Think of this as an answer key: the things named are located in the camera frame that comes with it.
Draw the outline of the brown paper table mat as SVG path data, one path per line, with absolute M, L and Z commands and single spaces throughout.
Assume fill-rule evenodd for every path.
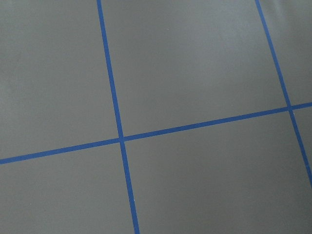
M 3 234 L 309 234 L 309 0 L 3 0 Z

